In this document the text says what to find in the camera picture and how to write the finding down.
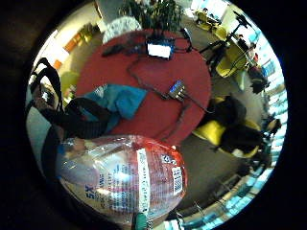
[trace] red table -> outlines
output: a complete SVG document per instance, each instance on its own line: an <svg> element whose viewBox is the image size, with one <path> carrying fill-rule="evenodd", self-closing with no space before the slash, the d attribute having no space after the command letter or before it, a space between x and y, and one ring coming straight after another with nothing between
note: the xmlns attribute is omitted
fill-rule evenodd
<svg viewBox="0 0 307 230"><path fill-rule="evenodd" d="M118 43L132 39L142 40L144 39L140 36L142 33L145 32L124 34L98 47L81 71L76 95L81 96L104 83L141 88L142 86L127 72L127 67L137 59L137 54L127 56L125 53L120 53L102 57L102 52L106 47ZM177 39L176 46L187 47L187 42L184 39ZM210 74L197 51L185 54L174 53L171 60L142 57L132 71L143 82L151 84L165 94L177 80L183 80L188 94L202 106L208 105L211 93ZM181 103L177 100L162 100L153 91L148 90L133 119L122 119L110 134L139 134L161 140L175 128L176 131L164 142L179 145L195 129L204 115L204 111L191 100L187 99L186 102L190 106L186 109L182 122L177 126Z"/></svg>

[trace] chair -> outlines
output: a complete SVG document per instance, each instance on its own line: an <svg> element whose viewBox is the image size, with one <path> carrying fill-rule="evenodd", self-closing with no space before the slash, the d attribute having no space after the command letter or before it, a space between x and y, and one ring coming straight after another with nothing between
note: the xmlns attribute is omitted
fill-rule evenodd
<svg viewBox="0 0 307 230"><path fill-rule="evenodd" d="M223 78L232 76L237 70L245 69L248 63L247 54L233 41L230 41L224 57L218 63L216 72Z"/></svg>
<svg viewBox="0 0 307 230"><path fill-rule="evenodd" d="M207 14L203 11L197 12L198 20L201 22L198 27L205 31L211 31L213 28L213 24L208 22Z"/></svg>
<svg viewBox="0 0 307 230"><path fill-rule="evenodd" d="M224 26L216 26L216 27L213 27L213 34L219 39L219 40L223 40L225 41L226 38L227 38L227 30Z"/></svg>
<svg viewBox="0 0 307 230"><path fill-rule="evenodd" d="M71 89L76 88L79 77L80 74L73 71L64 72L60 76L60 91L62 93L64 106L66 106L69 103L70 98L74 96Z"/></svg>
<svg viewBox="0 0 307 230"><path fill-rule="evenodd" d="M224 98L218 97L218 98L215 98L215 99L212 99L212 100L213 100L213 103L218 104L218 103L222 102L224 100ZM260 126L258 126L256 123L254 123L253 121L251 121L249 119L245 119L244 122L243 122L243 125L245 125L246 127L254 128L258 131L261 130ZM215 120L211 120L211 121L208 121L203 126L197 127L192 133L195 136L201 138L202 140L207 140L212 145L218 147L221 143L222 135L224 134L225 131L226 131L225 126L221 125L220 123L218 123ZM233 155L232 152L225 151L222 148L218 148L218 150L223 152L223 153ZM259 150L259 146L255 147L252 151L244 154L243 156L240 156L240 158L250 158L255 153L257 153L258 150Z"/></svg>
<svg viewBox="0 0 307 230"><path fill-rule="evenodd" d="M107 43L116 36L139 30L142 30L142 27L134 17L122 16L116 18L107 24L106 31L104 33L103 44Z"/></svg>

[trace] bag strap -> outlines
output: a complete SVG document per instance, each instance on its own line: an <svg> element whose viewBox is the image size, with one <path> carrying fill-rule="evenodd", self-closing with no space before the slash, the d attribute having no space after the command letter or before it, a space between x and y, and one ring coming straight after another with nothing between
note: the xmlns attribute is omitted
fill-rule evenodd
<svg viewBox="0 0 307 230"><path fill-rule="evenodd" d="M41 63L44 64L46 67L37 74L35 70L37 69L38 65ZM57 106L57 110L63 111L59 75L58 75L57 70L50 65L46 57L43 57L38 61L34 71L32 72L32 75L35 75L36 78L34 82L31 84L31 87L30 87L31 93L34 93L35 89L38 86L40 90L40 81L42 80L43 77L48 78L48 80L50 81L52 87L54 88L59 98L59 104Z"/></svg>
<svg viewBox="0 0 307 230"><path fill-rule="evenodd" d="M35 69L40 63L43 63L46 67L37 74ZM46 77L59 98L59 104L56 109L40 109L40 113L51 124L62 127L66 132L66 136L69 137L77 136L83 139L92 139L101 136L105 132L110 117L110 112L107 109L100 107L97 103L89 99L76 98L66 106L64 111L57 70L50 65L46 57L39 60L35 69L32 75L35 75L36 78L30 86L31 92L34 93L36 88L40 86L42 78ZM97 121L85 120L83 118L82 109L95 116Z"/></svg>
<svg viewBox="0 0 307 230"><path fill-rule="evenodd" d="M53 109L43 109L41 114L52 124L62 127L66 131L66 137L77 136L83 139L92 139L102 136L110 117L110 112L97 105L95 102L79 98L68 104L65 112ZM94 115L98 121L83 119L81 108Z"/></svg>

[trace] small screen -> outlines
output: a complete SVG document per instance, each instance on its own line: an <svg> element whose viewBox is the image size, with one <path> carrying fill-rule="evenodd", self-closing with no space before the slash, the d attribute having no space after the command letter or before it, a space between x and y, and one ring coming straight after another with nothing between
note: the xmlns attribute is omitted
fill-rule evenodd
<svg viewBox="0 0 307 230"><path fill-rule="evenodd" d="M171 47L165 45L157 45L149 43L147 45L148 54L150 56L156 56L161 58L169 58L171 55Z"/></svg>

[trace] blue cloth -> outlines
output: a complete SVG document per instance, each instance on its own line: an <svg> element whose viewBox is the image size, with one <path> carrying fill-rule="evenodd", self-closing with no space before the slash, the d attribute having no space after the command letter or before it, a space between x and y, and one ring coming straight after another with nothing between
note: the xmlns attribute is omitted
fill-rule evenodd
<svg viewBox="0 0 307 230"><path fill-rule="evenodd" d="M128 120L133 118L146 94L147 91L140 88L120 84L105 84L85 94L84 97L111 112L105 131L105 133L108 133L118 124L121 118ZM95 121L95 117L90 113L85 111L84 115L89 121Z"/></svg>

